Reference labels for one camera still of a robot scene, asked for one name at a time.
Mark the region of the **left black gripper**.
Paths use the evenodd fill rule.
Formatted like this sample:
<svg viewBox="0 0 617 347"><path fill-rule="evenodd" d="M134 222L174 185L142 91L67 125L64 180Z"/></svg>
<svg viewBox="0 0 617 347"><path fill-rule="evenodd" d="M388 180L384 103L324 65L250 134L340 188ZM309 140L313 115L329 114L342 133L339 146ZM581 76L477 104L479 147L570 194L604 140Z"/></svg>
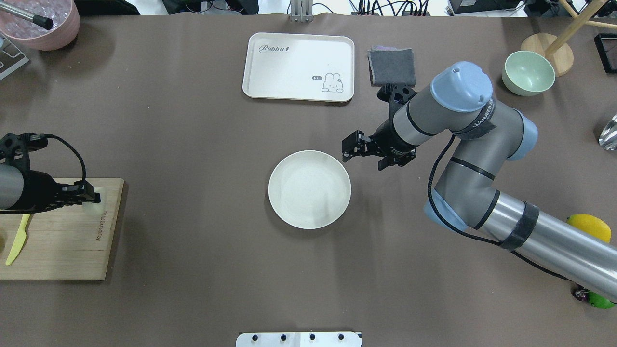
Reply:
<svg viewBox="0 0 617 347"><path fill-rule="evenodd" d="M47 173L31 169L29 154L45 148L49 139L58 140L77 156L81 166L81 180L73 184L60 184ZM43 213L65 206L101 203L101 194L96 193L94 186L86 180L83 158L59 136L9 133L1 139L0 157L0 210L3 213Z"/></svg>

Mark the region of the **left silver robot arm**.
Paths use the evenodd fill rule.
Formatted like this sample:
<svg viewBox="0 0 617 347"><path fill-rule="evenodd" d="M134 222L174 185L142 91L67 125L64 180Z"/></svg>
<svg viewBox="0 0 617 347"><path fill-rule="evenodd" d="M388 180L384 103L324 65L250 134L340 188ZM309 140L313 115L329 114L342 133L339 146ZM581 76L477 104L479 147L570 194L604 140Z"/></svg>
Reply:
<svg viewBox="0 0 617 347"><path fill-rule="evenodd" d="M33 171L29 154L48 145L50 139L68 147L80 161L81 180L60 184L47 173ZM102 204L102 194L86 180L86 167L79 152L53 134L9 133L0 141L0 210L2 214L37 214L65 206Z"/></svg>

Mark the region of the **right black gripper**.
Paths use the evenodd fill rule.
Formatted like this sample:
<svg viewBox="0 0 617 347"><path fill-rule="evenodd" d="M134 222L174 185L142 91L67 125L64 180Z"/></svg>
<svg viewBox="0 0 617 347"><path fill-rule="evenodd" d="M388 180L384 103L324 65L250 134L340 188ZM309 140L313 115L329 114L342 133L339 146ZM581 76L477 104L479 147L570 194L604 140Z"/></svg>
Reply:
<svg viewBox="0 0 617 347"><path fill-rule="evenodd" d="M410 145L396 133L394 115L417 94L411 85L405 83L387 83L376 93L379 100L387 102L389 118L377 128L371 136L357 130L342 140L342 162L348 162L355 156L379 156L379 171L386 167L398 165L403 167L416 158L414 145Z"/></svg>

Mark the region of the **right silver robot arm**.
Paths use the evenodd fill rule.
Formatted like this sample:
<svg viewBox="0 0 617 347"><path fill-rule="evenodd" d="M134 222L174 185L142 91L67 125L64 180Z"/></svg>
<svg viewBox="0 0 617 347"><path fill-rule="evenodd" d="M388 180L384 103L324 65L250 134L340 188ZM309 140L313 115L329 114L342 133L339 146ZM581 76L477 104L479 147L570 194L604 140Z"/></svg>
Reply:
<svg viewBox="0 0 617 347"><path fill-rule="evenodd" d="M404 166L415 149L442 131L460 139L435 187L428 184L424 211L434 222L465 235L469 227L496 245L554 277L602 295L617 297L615 247L492 187L507 160L533 149L535 124L498 101L492 82L472 62L446 68L430 85L388 84L377 97L389 104L389 118L371 136L355 131L342 141L342 160L379 156L379 170Z"/></svg>

